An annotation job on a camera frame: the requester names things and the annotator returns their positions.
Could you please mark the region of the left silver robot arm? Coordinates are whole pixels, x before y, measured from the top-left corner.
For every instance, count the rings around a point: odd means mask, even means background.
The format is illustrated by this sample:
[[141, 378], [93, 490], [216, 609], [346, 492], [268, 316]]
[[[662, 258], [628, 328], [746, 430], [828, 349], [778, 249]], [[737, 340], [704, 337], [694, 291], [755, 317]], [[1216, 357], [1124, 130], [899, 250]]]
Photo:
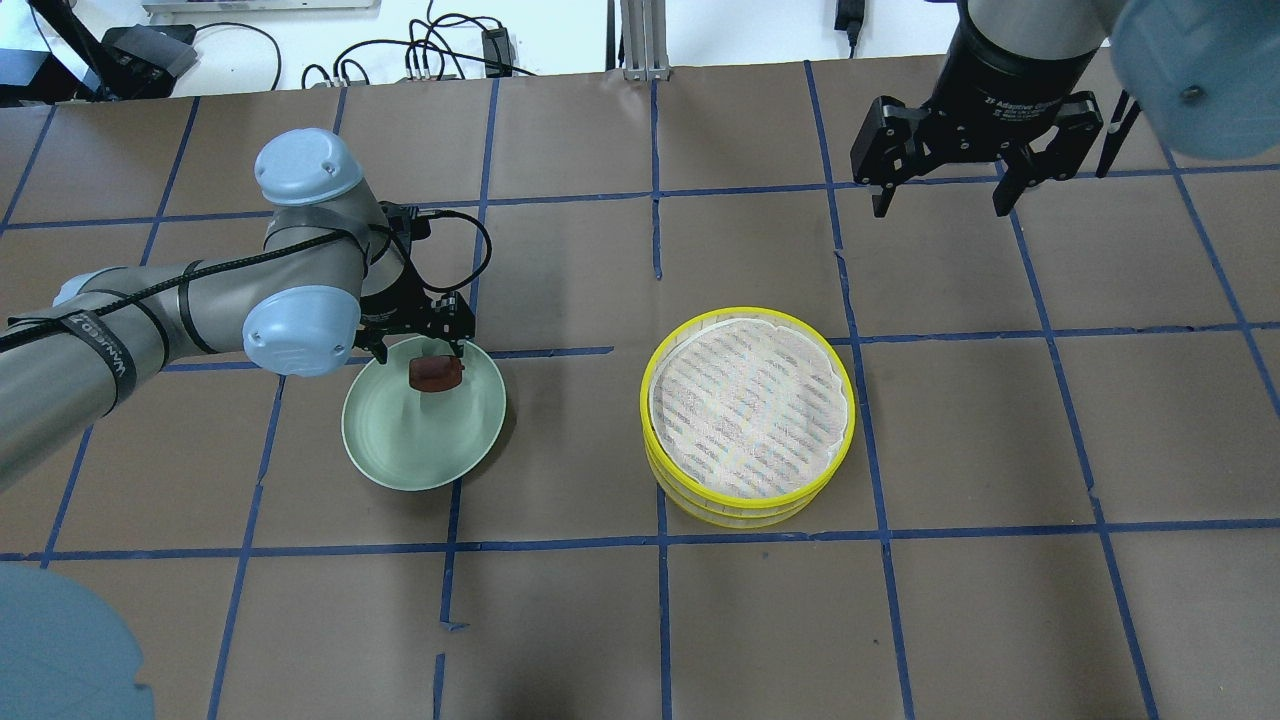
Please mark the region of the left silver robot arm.
[[3, 331], [1, 460], [9, 488], [175, 360], [234, 351], [279, 375], [317, 377], [387, 337], [447, 343], [413, 363], [420, 389], [460, 383], [476, 318], [462, 284], [429, 284], [412, 259], [434, 211], [378, 200], [347, 143], [321, 128], [269, 141], [253, 174], [273, 214], [262, 250], [230, 260], [109, 266], [70, 278], [51, 306]]

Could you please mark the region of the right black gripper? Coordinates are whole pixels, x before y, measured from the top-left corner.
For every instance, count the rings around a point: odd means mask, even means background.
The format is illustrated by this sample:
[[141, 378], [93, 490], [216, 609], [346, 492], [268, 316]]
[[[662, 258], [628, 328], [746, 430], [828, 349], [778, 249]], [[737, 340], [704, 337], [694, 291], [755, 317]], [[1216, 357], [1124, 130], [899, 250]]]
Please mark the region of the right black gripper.
[[873, 184], [874, 218], [887, 217], [899, 184], [945, 164], [1005, 160], [992, 193], [997, 217], [1012, 213], [1028, 178], [1073, 178], [1102, 122], [1094, 95], [1076, 90], [1096, 54], [1025, 56], [960, 20], [924, 104], [877, 97], [852, 143], [854, 178]]

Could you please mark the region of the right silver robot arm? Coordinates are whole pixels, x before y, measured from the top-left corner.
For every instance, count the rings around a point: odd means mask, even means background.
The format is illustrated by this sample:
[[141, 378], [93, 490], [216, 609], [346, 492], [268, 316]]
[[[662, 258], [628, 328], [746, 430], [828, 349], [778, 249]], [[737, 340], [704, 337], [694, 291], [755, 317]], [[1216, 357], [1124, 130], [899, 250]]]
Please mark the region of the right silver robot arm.
[[1000, 161], [1006, 217], [1069, 181], [1096, 141], [1107, 174], [1138, 118], [1171, 150], [1236, 160], [1277, 145], [1275, 1], [960, 1], [943, 68], [919, 108], [872, 104], [851, 146], [876, 217], [948, 164]]

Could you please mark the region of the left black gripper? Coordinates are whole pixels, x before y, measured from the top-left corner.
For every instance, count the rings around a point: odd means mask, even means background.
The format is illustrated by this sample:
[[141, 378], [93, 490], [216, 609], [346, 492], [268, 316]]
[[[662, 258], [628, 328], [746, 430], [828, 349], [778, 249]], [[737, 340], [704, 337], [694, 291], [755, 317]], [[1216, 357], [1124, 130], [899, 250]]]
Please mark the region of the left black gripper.
[[374, 360], [388, 361], [384, 338], [389, 334], [420, 334], [451, 342], [462, 360], [475, 337], [475, 314], [457, 288], [435, 290], [425, 284], [416, 268], [407, 265], [387, 288], [360, 300], [357, 346], [370, 346]]

